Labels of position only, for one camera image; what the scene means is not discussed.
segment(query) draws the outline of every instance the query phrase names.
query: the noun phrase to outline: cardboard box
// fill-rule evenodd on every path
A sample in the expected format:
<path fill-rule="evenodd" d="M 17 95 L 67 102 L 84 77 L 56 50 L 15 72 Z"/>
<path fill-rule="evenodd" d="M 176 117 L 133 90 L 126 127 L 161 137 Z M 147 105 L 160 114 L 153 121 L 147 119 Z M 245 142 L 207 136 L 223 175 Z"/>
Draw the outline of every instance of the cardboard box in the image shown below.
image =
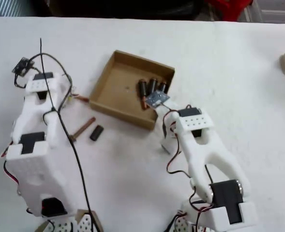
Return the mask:
<path fill-rule="evenodd" d="M 90 106 L 96 111 L 152 130 L 157 114 L 152 109 L 142 109 L 138 81 L 145 79 L 149 83 L 152 78 L 156 78 L 158 83 L 166 81 L 167 92 L 174 73 L 172 67 L 115 51 L 90 95 Z"/>

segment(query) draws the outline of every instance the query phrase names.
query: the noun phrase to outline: floor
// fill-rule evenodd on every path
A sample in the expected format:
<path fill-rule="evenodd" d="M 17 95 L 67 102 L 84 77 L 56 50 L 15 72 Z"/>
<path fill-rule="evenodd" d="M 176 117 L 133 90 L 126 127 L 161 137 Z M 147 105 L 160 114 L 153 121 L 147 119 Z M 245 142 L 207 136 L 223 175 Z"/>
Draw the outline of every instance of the floor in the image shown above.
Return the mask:
<path fill-rule="evenodd" d="M 205 4 L 196 18 L 200 21 L 219 21 L 221 13 Z M 285 0 L 254 0 L 240 15 L 239 22 L 285 23 Z"/>

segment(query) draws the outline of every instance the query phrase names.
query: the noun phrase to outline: black cylinder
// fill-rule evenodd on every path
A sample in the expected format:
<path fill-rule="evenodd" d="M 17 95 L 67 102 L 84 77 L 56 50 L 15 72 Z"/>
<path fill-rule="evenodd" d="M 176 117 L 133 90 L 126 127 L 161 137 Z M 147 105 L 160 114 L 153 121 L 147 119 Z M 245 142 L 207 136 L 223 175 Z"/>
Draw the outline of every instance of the black cylinder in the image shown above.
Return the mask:
<path fill-rule="evenodd" d="M 140 98 L 145 97 L 147 95 L 147 82 L 145 80 L 140 80 L 138 86 Z"/>
<path fill-rule="evenodd" d="M 166 82 L 161 82 L 158 86 L 158 90 L 165 93 L 166 90 Z"/>
<path fill-rule="evenodd" d="M 99 135 L 103 132 L 104 128 L 100 125 L 97 125 L 97 127 L 94 129 L 92 134 L 90 135 L 90 139 L 93 141 L 96 141 L 99 137 Z"/>
<path fill-rule="evenodd" d="M 156 86 L 157 86 L 157 80 L 151 79 L 148 85 L 148 95 L 150 95 L 152 92 L 155 91 Z"/>

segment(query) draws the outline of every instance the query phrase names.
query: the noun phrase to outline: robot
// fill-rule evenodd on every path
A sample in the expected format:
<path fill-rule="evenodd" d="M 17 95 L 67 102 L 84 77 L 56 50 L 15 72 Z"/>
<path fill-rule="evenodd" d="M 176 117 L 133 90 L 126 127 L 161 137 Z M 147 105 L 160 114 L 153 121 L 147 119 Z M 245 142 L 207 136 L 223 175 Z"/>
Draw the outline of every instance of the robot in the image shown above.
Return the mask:
<path fill-rule="evenodd" d="M 18 184 L 17 193 L 24 198 L 27 212 L 52 224 L 44 232 L 77 232 L 82 224 L 81 231 L 91 231 L 89 215 L 85 214 L 79 223 L 76 221 L 74 192 L 53 159 L 53 153 L 65 146 L 67 139 L 58 112 L 51 109 L 63 104 L 69 90 L 70 82 L 59 73 L 30 76 L 22 113 L 13 126 L 12 142 L 2 155 L 4 170 Z"/>
<path fill-rule="evenodd" d="M 201 198 L 198 202 L 203 203 L 200 209 L 191 198 L 182 203 L 179 215 L 188 225 L 182 231 L 193 231 L 193 225 L 195 231 L 199 227 L 217 232 L 237 232 L 242 228 L 242 231 L 244 228 L 252 231 L 257 214 L 250 201 L 249 180 L 237 159 L 225 148 L 208 113 L 190 105 L 176 110 L 179 107 L 158 90 L 146 98 L 146 103 L 163 119 L 162 147 L 175 156 L 183 151 L 188 163 L 187 175 L 194 190 L 191 198 L 197 193 Z M 229 180 L 210 184 L 205 174 L 207 164 L 216 166 Z"/>
<path fill-rule="evenodd" d="M 75 220 L 77 207 L 72 200 L 73 192 L 50 155 L 62 145 L 57 136 L 61 130 L 58 112 L 51 111 L 50 97 L 54 107 L 60 107 L 69 84 L 58 73 L 29 77 L 23 110 L 14 124 L 12 143 L 5 153 L 4 169 L 16 180 L 17 192 L 24 198 L 27 211 L 53 221 L 53 227 L 47 227 L 45 232 L 54 231 L 55 224 L 61 225 L 61 231 L 76 232 L 80 223 L 90 221 L 87 215 L 80 223 Z M 183 151 L 188 162 L 187 175 L 194 190 L 192 197 L 197 193 L 201 198 L 203 206 L 200 208 L 191 198 L 181 205 L 178 216 L 186 221 L 185 231 L 192 231 L 193 225 L 196 231 L 201 227 L 218 232 L 251 229 L 257 223 L 257 215 L 249 198 L 249 180 L 236 158 L 223 145 L 207 112 L 191 106 L 176 110 L 178 106 L 161 91 L 149 95 L 146 103 L 163 119 L 162 147 L 175 156 Z M 44 130 L 38 129 L 42 121 L 46 124 Z M 230 180 L 209 183 L 205 175 L 208 163 L 218 167 Z M 14 175 L 8 172 L 6 165 Z"/>

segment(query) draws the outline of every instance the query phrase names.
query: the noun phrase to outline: white table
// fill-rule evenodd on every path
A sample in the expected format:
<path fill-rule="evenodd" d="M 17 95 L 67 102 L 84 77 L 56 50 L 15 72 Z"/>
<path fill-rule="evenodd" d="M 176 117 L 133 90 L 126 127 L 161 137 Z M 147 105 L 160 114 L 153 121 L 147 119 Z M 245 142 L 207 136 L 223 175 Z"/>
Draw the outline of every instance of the white table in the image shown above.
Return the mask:
<path fill-rule="evenodd" d="M 86 96 L 116 49 L 175 67 L 169 94 L 179 104 L 208 110 L 252 183 L 257 231 L 285 231 L 285 76 L 278 62 L 285 52 L 285 25 L 0 18 L 0 152 L 23 103 L 11 70 L 21 57 L 39 52 L 40 37 L 43 50 L 62 62 Z M 40 68 L 40 61 L 35 65 Z M 48 58 L 45 69 L 60 72 Z M 90 203 L 104 230 L 163 231 L 191 189 L 183 175 L 165 172 L 170 157 L 159 144 L 160 122 L 148 132 L 79 102 L 62 114 L 69 131 L 90 116 L 105 128 L 97 142 L 90 142 L 89 129 L 76 143 Z M 74 157 L 69 146 L 65 151 Z M 61 165 L 63 159 L 56 161 Z M 0 231 L 33 231 L 41 219 L 25 212 L 2 164 L 0 160 Z M 183 155 L 172 168 L 186 168 Z M 66 173 L 75 200 L 86 208 L 74 158 Z"/>

